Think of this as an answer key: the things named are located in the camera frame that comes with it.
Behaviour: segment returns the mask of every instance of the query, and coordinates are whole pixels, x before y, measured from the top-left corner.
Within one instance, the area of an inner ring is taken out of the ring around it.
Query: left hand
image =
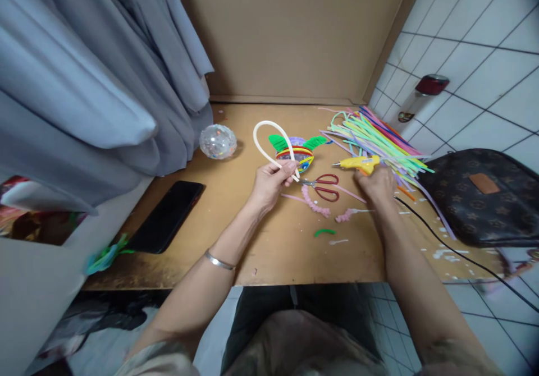
[[[263,214],[273,209],[282,186],[288,187],[294,181],[292,175],[299,164],[295,160],[281,160],[279,162],[282,162],[282,168],[269,163],[257,169],[249,202],[261,209]]]

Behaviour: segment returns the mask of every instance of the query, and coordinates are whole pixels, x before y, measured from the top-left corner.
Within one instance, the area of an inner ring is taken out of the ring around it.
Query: glue gun
[[[380,156],[373,155],[371,157],[351,157],[332,164],[341,168],[357,168],[363,175],[371,175],[374,167],[380,164]]]

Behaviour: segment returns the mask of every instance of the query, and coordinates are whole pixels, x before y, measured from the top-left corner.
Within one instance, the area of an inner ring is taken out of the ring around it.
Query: shirt sleeve
[[[504,375],[483,350],[463,341],[438,341],[427,350],[424,360],[422,370],[427,374]]]
[[[161,341],[129,358],[115,376],[200,376],[182,344]]]

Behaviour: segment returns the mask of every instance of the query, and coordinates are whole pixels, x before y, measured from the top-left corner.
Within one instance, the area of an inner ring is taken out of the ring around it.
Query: scissors
[[[334,180],[323,180],[322,178],[324,177],[333,177]],[[329,190],[327,188],[321,188],[321,187],[317,187],[316,186],[316,183],[319,183],[319,184],[331,184],[331,185],[337,185],[339,183],[339,177],[337,177],[335,174],[323,174],[321,176],[319,176],[316,180],[314,181],[307,181],[307,180],[300,180],[299,181],[300,184],[305,184],[305,185],[309,185],[311,186],[312,188],[314,188],[314,190],[316,191],[316,193],[318,194],[318,196],[324,200],[327,200],[328,202],[335,202],[335,201],[338,201],[339,200],[339,193],[337,191],[334,191],[334,190]],[[333,199],[329,199],[328,197],[326,197],[325,195],[322,195],[322,192],[324,194],[332,194],[334,195],[335,197]]]

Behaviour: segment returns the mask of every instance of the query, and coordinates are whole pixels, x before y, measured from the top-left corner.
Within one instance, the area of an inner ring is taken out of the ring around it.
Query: white loop
[[[254,127],[253,129],[253,140],[254,140],[254,144],[257,146],[257,149],[259,152],[262,153],[262,155],[264,157],[266,157],[270,162],[272,162],[273,164],[275,164],[277,167],[279,168],[282,168],[282,165],[280,165],[279,163],[277,163],[275,160],[273,160],[261,147],[260,147],[260,143],[258,142],[258,139],[257,139],[257,132],[258,132],[258,128],[260,128],[261,126],[263,125],[270,125],[270,126],[273,126],[275,129],[277,129],[282,137],[285,138],[286,140],[286,144],[288,146],[288,150],[290,152],[290,158],[292,160],[294,160],[294,151],[292,150],[292,143],[290,143],[290,139],[288,138],[288,135],[286,134],[286,132],[283,130],[282,127],[280,127],[278,124],[276,124],[275,122],[272,122],[272,121],[261,121],[261,122],[258,122],[256,124],[256,126]],[[296,168],[296,175],[292,175],[292,178],[294,179],[294,181],[299,181],[299,171],[298,169]]]

